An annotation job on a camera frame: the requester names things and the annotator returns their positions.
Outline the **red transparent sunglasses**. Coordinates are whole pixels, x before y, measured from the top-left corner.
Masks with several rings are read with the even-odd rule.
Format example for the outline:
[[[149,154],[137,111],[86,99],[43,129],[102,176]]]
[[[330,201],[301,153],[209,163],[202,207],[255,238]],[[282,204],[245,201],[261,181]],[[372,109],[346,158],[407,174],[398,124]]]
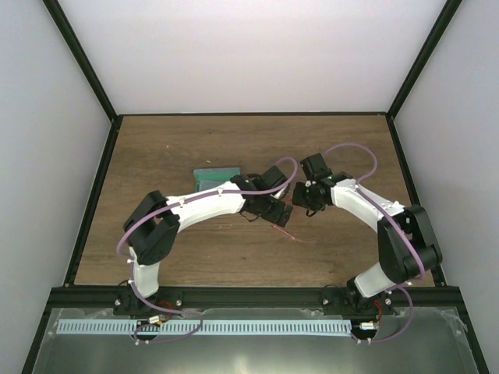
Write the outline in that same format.
[[[280,226],[278,226],[276,224],[273,224],[272,228],[274,230],[280,232],[281,234],[283,234],[287,238],[293,240],[294,242],[300,242],[300,243],[315,243],[316,242],[316,240],[309,240],[309,239],[297,238],[294,234],[292,234],[291,232],[285,230],[284,228],[282,228],[282,227],[280,227]]]

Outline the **blue green glasses case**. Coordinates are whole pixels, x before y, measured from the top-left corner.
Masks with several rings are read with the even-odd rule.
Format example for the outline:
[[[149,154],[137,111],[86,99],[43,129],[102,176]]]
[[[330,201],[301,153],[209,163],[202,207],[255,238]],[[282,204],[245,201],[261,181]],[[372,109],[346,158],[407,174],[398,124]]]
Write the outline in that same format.
[[[193,171],[196,181],[195,191],[201,192],[228,182],[241,173],[240,168],[198,168]]]

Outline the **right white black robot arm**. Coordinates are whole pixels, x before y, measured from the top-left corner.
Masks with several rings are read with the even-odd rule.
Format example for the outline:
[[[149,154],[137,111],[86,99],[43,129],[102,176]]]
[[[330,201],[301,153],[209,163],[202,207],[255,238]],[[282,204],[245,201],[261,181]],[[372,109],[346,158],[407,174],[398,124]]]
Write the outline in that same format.
[[[300,165],[306,181],[296,184],[295,206],[305,208],[309,217],[328,206],[343,209],[377,234],[377,263],[347,282],[345,298],[352,312],[367,312],[374,298],[441,264],[440,246],[424,208],[392,202],[344,172],[333,173],[319,153]]]

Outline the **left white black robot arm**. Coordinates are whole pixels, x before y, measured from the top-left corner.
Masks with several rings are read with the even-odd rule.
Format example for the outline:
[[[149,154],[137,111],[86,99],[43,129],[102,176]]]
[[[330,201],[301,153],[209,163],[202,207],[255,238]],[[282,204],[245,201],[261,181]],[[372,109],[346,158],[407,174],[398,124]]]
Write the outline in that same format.
[[[249,213],[283,228],[292,207],[282,197],[292,180],[274,165],[262,175],[234,175],[211,189],[189,195],[148,193],[124,223],[124,236],[118,245],[129,248],[133,307],[144,315],[158,308],[160,263],[171,252],[176,236],[194,224]]]

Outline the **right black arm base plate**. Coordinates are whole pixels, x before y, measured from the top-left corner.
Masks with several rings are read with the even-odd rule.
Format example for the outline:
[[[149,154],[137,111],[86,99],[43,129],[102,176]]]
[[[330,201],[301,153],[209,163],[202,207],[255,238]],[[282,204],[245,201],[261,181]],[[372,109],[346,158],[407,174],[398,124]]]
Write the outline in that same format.
[[[335,287],[331,284],[320,290],[319,303],[327,314],[345,318],[367,317],[391,312],[391,307],[379,297],[363,298],[350,288]]]

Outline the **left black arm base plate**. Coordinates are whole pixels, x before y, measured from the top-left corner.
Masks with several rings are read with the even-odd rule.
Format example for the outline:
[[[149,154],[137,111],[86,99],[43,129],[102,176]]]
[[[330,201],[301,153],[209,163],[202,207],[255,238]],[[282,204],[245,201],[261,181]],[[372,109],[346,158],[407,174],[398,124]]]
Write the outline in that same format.
[[[171,299],[159,292],[148,298],[146,302],[138,298],[134,290],[130,287],[121,287],[116,296],[113,313],[115,316],[152,316],[158,314],[178,315],[179,307],[171,303]]]

